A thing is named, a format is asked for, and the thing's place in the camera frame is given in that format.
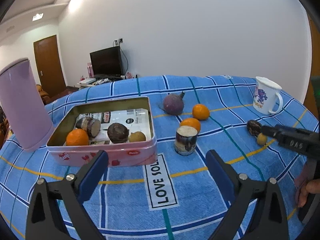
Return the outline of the person's right hand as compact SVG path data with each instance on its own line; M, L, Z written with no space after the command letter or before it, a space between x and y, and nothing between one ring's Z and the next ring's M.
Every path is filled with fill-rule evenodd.
M303 207L306 204L308 194L320 193L320 180L308 180L307 163L304 164L300 175L295 178L295 186L297 187L295 200L298 207Z

